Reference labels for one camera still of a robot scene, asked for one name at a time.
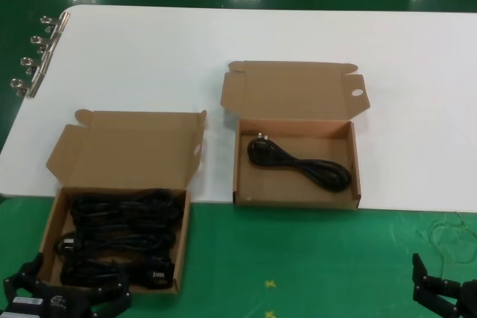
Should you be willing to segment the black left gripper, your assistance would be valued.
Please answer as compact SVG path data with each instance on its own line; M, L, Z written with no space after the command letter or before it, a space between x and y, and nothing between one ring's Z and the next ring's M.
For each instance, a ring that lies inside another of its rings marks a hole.
M1 317L99 317L113 318L131 307L132 296L126 272L119 269L116 282L82 290L37 284L43 254L24 263L4 280L7 306Z

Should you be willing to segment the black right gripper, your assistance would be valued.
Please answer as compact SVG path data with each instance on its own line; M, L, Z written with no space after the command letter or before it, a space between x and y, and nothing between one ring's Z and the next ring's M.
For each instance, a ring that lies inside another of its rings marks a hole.
M459 282L430 276L420 256L412 256L413 300L435 314L476 318L477 281ZM452 304L445 297L456 299Z

